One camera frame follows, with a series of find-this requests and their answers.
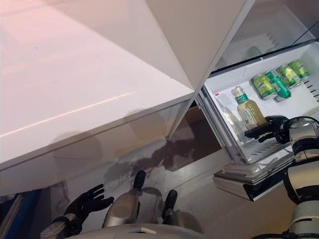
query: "green bottle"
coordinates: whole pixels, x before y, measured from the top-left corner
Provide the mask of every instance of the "green bottle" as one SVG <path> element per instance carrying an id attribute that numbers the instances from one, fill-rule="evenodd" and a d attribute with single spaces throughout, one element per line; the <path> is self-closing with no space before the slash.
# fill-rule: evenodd
<path id="1" fill-rule="evenodd" d="M 291 96 L 291 93 L 285 83 L 281 80 L 276 70 L 272 70 L 266 73 L 266 76 L 270 79 L 271 84 L 273 84 L 277 90 L 276 101 L 284 101 Z"/>

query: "glass bottle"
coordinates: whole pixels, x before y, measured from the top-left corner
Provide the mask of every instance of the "glass bottle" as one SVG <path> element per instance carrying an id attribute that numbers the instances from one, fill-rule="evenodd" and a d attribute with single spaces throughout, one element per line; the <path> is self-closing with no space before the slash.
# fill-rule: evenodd
<path id="1" fill-rule="evenodd" d="M 236 86 L 231 93 L 238 103 L 237 111 L 240 118 L 245 122 L 248 130 L 267 122 L 256 102 L 248 99 L 241 86 Z"/>

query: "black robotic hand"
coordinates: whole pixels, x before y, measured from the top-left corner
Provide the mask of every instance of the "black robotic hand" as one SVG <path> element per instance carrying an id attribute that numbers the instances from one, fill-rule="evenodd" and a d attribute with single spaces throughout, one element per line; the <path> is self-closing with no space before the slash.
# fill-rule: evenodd
<path id="1" fill-rule="evenodd" d="M 100 184 L 81 194 L 67 207 L 64 215 L 74 214 L 76 216 L 76 220 L 70 222 L 72 235 L 82 231 L 82 224 L 91 212 L 103 210 L 113 203 L 113 197 L 104 199 L 102 193 L 104 193 L 103 184 Z"/>

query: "robotic arm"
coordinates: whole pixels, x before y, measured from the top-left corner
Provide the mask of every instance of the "robotic arm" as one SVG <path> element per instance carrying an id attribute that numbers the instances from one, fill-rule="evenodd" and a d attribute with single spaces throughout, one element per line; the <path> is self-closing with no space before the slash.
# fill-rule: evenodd
<path id="1" fill-rule="evenodd" d="M 266 120 L 267 123 L 246 131 L 245 135 L 259 142 L 272 137 L 279 143 L 291 142 L 295 159 L 284 172 L 283 181 L 297 207 L 287 232 L 254 239 L 319 238 L 319 122 L 311 117 L 270 116 Z"/>
<path id="2" fill-rule="evenodd" d="M 42 231 L 41 239 L 62 239 L 77 235 L 82 231 L 82 224 L 91 212 L 110 206 L 114 198 L 104 199 L 103 184 L 81 194 L 65 210 L 64 216 L 56 218 Z"/>

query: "refrigerator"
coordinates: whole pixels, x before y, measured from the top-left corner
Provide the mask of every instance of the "refrigerator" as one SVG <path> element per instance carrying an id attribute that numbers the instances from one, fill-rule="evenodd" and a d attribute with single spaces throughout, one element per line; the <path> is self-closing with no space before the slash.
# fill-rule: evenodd
<path id="1" fill-rule="evenodd" d="M 231 94 L 241 86 L 263 115 L 319 119 L 319 2 L 255 1 L 196 95 L 230 163 L 214 174 L 216 187 L 256 201 L 282 184 L 282 174 L 294 159 L 290 143 L 275 138 L 259 143 L 247 130 Z M 276 102 L 261 99 L 252 79 L 301 60 L 310 77 L 292 88 L 291 97 Z"/>

